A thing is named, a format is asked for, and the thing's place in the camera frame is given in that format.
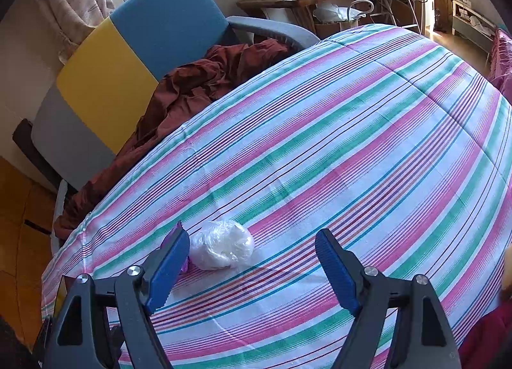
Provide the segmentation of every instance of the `plastic bag on table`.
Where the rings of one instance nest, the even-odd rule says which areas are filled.
[[[200,269],[248,264],[254,250],[249,231],[235,221],[209,221],[190,237],[188,257]]]

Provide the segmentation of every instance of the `wooden floor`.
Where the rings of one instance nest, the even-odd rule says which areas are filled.
[[[41,326],[41,274],[51,251],[50,237],[25,221],[50,230],[54,206],[52,193],[0,157],[0,314],[30,349]]]
[[[471,41],[460,36],[453,36],[444,32],[426,30],[426,37],[435,41],[439,45],[450,50],[466,61],[470,66],[477,70],[482,76],[487,77],[490,66],[486,64],[487,53]]]

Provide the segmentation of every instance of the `gray chair armrest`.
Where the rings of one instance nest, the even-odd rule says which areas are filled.
[[[68,192],[68,183],[64,180],[60,181],[59,190],[57,192],[57,200],[55,200],[55,209],[53,210],[53,223],[57,220],[64,212],[64,201],[66,200],[66,194]],[[60,249],[60,240],[55,236],[55,229],[52,225],[52,234],[50,235],[50,249],[52,250],[52,256],[57,255]]]
[[[228,17],[226,19],[231,28],[276,40],[284,39],[287,44],[299,51],[305,50],[320,41],[320,38],[315,34],[298,25],[250,17]]]

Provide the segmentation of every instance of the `red cloth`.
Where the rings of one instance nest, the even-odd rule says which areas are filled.
[[[512,301],[484,315],[460,345],[462,369],[486,369],[512,328]]]
[[[212,102],[290,54],[288,47],[276,40],[252,46],[216,45],[203,59],[168,73],[158,83],[146,113],[112,164],[67,203],[62,216],[55,221],[55,234],[67,239],[111,188],[166,136]]]

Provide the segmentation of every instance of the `white bag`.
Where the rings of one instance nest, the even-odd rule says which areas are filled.
[[[353,5],[362,2],[365,2],[370,5],[370,9],[368,11],[363,12],[352,8]],[[373,3],[368,0],[354,1],[350,3],[350,6],[348,8],[339,7],[331,2],[321,2],[316,6],[316,9],[313,11],[313,15],[324,23],[345,22],[354,21],[358,20],[359,18],[365,17],[367,13],[372,13],[373,9]]]
[[[209,221],[190,237],[188,257],[200,269],[248,264],[254,250],[249,231],[235,221]]]

